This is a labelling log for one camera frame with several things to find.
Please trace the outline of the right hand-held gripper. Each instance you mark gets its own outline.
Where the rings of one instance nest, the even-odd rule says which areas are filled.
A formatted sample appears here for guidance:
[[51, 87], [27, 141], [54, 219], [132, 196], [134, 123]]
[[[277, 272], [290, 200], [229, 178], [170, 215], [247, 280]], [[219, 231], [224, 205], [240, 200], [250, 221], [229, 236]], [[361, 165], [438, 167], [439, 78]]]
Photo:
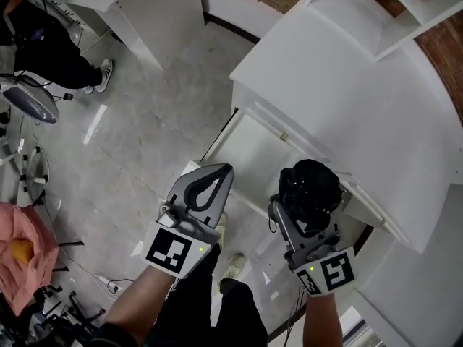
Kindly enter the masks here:
[[279, 200], [271, 203], [271, 220], [277, 223], [286, 242], [285, 260], [311, 297], [332, 294], [356, 279], [354, 249], [344, 245], [339, 225], [322, 239], [329, 218], [315, 225], [293, 220]]

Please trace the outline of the black cloth item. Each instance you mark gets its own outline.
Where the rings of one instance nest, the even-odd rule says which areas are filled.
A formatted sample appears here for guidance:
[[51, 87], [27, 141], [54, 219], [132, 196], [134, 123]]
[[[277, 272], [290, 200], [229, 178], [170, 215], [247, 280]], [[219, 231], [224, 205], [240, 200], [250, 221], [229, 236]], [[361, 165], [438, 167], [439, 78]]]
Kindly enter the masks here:
[[316, 160], [304, 159], [281, 170], [279, 191], [270, 201], [281, 203], [300, 235], [311, 238], [328, 228], [343, 193], [335, 173]]

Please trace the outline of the white drawer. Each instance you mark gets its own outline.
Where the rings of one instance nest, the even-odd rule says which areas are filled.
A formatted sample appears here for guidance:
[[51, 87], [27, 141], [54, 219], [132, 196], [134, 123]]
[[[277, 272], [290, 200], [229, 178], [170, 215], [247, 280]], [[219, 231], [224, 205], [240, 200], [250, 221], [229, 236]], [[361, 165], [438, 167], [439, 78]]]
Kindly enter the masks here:
[[323, 163], [334, 172], [341, 167], [310, 136], [272, 113], [240, 109], [227, 121], [203, 157], [191, 160], [190, 171], [217, 163], [234, 169], [229, 196], [267, 218], [271, 196], [278, 192], [280, 171], [303, 159]]

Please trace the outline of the person's left forearm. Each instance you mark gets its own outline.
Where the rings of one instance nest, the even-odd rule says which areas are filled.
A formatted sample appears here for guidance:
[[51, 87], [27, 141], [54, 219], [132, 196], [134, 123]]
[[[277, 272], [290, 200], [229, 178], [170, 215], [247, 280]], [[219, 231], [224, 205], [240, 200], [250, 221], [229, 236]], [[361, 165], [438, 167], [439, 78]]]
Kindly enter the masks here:
[[176, 278], [155, 267], [146, 269], [119, 296], [106, 321], [128, 332], [140, 346], [157, 320]]

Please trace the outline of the person's right forearm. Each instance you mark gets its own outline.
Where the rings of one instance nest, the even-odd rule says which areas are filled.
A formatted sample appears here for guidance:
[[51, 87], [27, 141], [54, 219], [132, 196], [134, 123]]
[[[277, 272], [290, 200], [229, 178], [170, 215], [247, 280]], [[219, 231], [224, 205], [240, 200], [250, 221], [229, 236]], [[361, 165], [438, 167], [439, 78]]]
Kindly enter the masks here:
[[306, 301], [303, 347], [343, 347], [343, 332], [334, 294]]

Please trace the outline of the white desk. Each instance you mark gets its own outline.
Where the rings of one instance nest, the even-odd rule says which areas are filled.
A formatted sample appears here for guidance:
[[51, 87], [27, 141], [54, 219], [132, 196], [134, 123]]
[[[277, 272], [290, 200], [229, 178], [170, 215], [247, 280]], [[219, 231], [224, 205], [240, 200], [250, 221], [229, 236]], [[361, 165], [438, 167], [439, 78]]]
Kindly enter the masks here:
[[374, 60], [319, 13], [293, 9], [231, 78], [350, 174], [409, 247], [425, 250], [463, 126], [416, 45]]

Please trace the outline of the person's right shoe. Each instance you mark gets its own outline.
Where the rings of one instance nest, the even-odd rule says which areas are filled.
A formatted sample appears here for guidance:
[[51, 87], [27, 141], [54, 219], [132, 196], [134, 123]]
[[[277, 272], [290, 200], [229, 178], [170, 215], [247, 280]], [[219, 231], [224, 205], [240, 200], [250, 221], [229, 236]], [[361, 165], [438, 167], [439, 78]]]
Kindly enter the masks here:
[[223, 280], [236, 280], [244, 270], [245, 263], [246, 258], [243, 254], [238, 253], [234, 255], [230, 259], [227, 269], [224, 271], [223, 275], [219, 278], [217, 282], [218, 288], [221, 287], [221, 283]]

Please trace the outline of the person's left leg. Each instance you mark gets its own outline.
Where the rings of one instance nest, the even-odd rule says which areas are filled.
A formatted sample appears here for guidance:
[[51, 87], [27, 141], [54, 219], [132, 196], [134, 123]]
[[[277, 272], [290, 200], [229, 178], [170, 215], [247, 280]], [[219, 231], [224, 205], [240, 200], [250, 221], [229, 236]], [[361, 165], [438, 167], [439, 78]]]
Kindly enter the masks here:
[[221, 253], [214, 245], [203, 261], [170, 291], [145, 342], [148, 347], [188, 347], [211, 328], [212, 274]]

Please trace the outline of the person's leg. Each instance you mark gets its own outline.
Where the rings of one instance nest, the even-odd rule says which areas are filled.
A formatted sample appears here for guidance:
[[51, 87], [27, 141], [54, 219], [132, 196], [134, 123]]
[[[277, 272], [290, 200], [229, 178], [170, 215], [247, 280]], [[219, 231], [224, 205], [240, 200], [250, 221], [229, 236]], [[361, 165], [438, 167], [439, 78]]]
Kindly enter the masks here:
[[214, 245], [203, 261], [170, 291], [145, 342], [148, 347], [188, 347], [211, 328], [212, 274], [221, 253]]
[[235, 279], [220, 282], [221, 310], [211, 329], [212, 347], [267, 347], [267, 330], [250, 287]]

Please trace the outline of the person's right leg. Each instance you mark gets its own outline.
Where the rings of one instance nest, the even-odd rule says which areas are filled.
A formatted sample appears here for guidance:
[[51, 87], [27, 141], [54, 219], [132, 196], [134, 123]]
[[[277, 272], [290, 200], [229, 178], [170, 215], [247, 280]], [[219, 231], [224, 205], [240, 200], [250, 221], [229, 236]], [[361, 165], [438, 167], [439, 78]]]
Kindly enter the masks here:
[[235, 279], [220, 282], [221, 310], [211, 329], [212, 347], [267, 347], [267, 330], [250, 287]]

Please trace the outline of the white power strip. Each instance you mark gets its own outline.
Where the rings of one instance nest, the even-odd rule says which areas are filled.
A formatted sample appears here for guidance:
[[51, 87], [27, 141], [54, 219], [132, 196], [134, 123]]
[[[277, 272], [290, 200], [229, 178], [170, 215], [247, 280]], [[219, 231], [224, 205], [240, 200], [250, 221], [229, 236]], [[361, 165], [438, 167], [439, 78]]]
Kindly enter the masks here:
[[117, 293], [120, 290], [120, 287], [117, 284], [115, 284], [115, 282], [109, 280], [108, 278], [105, 278], [101, 274], [95, 275], [95, 280], [102, 283], [113, 294]]

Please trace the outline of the person's dark green shirt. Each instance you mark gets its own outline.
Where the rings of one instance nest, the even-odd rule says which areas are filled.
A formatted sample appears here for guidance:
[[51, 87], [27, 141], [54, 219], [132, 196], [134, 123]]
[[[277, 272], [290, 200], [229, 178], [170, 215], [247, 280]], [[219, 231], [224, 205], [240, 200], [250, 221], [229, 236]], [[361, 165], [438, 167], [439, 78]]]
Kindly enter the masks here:
[[85, 347], [141, 347], [148, 331], [135, 324], [106, 322], [87, 342]]

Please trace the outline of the black tripod stand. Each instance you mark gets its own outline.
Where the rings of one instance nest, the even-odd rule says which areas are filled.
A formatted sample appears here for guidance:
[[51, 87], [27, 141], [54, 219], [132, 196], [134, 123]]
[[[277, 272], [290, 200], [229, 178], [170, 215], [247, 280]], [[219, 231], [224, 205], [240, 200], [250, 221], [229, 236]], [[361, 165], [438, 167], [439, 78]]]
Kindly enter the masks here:
[[85, 344], [92, 334], [98, 329], [95, 322], [105, 315], [106, 310], [100, 310], [87, 316], [80, 308], [77, 294], [72, 291], [69, 295], [70, 304], [64, 305], [61, 310], [56, 310], [62, 305], [59, 301], [47, 312], [40, 312], [37, 322], [33, 325], [33, 332], [37, 342], [47, 342], [56, 347], [72, 347], [74, 343]]

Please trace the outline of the orange round object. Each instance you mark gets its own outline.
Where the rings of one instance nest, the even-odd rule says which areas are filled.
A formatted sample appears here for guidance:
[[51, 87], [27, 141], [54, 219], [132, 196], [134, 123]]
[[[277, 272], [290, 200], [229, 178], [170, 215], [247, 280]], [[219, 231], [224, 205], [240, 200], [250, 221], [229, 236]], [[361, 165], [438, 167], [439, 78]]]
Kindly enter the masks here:
[[14, 239], [10, 249], [12, 257], [23, 264], [28, 264], [34, 257], [34, 244], [28, 239]]

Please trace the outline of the grey and black machine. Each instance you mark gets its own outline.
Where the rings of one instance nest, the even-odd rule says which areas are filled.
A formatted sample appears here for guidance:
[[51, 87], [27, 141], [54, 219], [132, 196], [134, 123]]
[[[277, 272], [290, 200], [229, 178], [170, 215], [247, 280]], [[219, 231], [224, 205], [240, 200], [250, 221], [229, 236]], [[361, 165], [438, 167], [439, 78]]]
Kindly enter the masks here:
[[52, 94], [28, 75], [0, 76], [0, 97], [38, 122], [55, 124], [59, 120]]

